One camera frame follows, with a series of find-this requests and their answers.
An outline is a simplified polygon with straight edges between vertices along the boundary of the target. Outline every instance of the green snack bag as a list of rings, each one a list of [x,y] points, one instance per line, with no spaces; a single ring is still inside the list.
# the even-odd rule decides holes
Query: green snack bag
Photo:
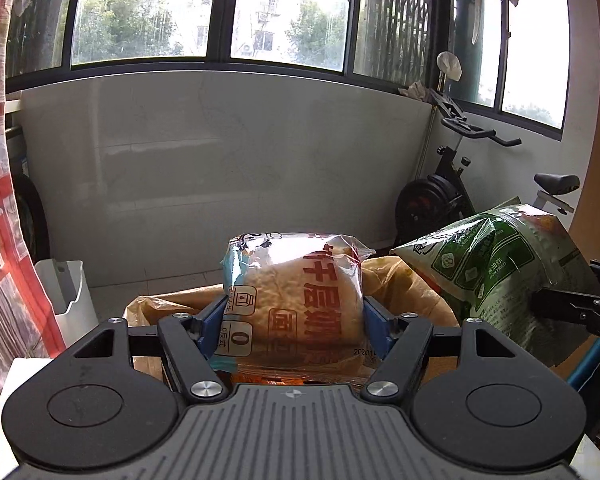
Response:
[[[539,319],[528,304],[543,286],[600,295],[600,284],[560,221],[529,205],[492,209],[393,250],[462,322],[480,317],[547,366],[564,361],[588,333]]]

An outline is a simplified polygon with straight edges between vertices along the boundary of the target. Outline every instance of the tire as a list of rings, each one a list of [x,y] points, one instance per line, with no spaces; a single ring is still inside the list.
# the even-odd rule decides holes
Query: tire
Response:
[[[18,206],[20,229],[33,263],[51,257],[49,231],[46,228],[45,209],[36,186],[25,174],[12,174],[13,192]]]
[[[455,222],[458,213],[449,202],[459,193],[442,177],[427,177],[408,183],[395,204],[395,245],[411,242]]]

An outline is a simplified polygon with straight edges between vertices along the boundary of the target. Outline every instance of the window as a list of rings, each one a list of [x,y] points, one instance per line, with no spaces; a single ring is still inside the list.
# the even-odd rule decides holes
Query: window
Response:
[[[348,9],[348,0],[237,0],[231,56],[342,70]]]
[[[134,71],[151,70],[150,64],[158,60],[177,61],[174,70],[287,74],[298,70],[298,75],[313,70],[317,78],[396,91],[398,85],[428,83],[431,20],[434,10],[445,4],[439,0],[48,0],[40,7],[44,18],[35,17],[39,23],[25,15],[19,24],[16,10],[33,5],[30,1],[22,0],[18,6],[16,0],[14,5],[8,47],[10,91],[110,73],[117,60]],[[65,23],[72,33],[66,34],[71,41],[63,48]],[[279,67],[272,70],[265,64]],[[44,68],[51,70],[19,77]]]
[[[567,0],[520,0],[509,16],[502,108],[560,128],[569,74]]]
[[[271,14],[272,16],[279,16],[278,3],[280,0],[267,0],[267,3],[262,4],[262,12]]]
[[[202,48],[206,45],[206,42],[209,39],[209,28],[206,25],[198,26],[198,38],[196,40],[196,45],[199,48]]]
[[[435,86],[446,49],[462,78],[445,89],[465,110],[560,138],[567,0],[15,0],[7,90],[105,75],[116,60],[154,70],[159,60],[395,92]]]
[[[462,77],[448,82],[451,97],[493,106],[501,38],[501,0],[452,0],[449,50],[460,59]]]
[[[254,50],[272,50],[273,49],[273,32],[265,32],[264,30],[256,30],[256,35],[253,41]]]
[[[354,71],[409,86],[424,82],[431,0],[362,0]]]
[[[78,0],[72,63],[204,56],[210,7],[203,0]],[[202,41],[200,27],[207,27]]]
[[[69,0],[13,0],[6,76],[60,66]]]
[[[512,114],[544,124],[559,138],[569,75],[567,0],[519,0],[508,8],[502,0],[452,0],[449,50],[462,65],[460,81],[447,82],[451,97],[493,108],[503,120]]]

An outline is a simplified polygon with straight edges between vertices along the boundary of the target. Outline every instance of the white cloth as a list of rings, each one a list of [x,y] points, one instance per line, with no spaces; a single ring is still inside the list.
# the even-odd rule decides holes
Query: white cloth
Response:
[[[587,435],[582,437],[576,454],[571,460],[571,467],[582,480],[600,480],[600,450]]]
[[[21,384],[32,378],[51,361],[51,359],[16,357],[11,363],[11,368],[9,368],[9,373],[0,394],[0,480],[18,466],[18,461],[14,457],[11,446],[9,446],[2,430],[2,408],[4,403]]]

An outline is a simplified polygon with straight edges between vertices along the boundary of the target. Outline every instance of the circular pad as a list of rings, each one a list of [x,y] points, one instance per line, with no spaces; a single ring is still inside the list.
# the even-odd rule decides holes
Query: circular pad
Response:
[[[103,424],[122,409],[122,397],[115,390],[97,384],[71,386],[56,393],[49,401],[49,415],[72,428]]]
[[[528,424],[542,408],[532,392],[512,384],[488,384],[476,388],[466,398],[466,406],[478,420],[503,428]]]
[[[159,444],[173,393],[126,360],[62,354],[7,399],[2,426],[20,462],[55,471],[108,468]]]
[[[461,365],[420,388],[411,419],[421,436],[443,456],[489,470],[570,460],[586,419],[578,393],[547,369],[494,361],[475,370]]]

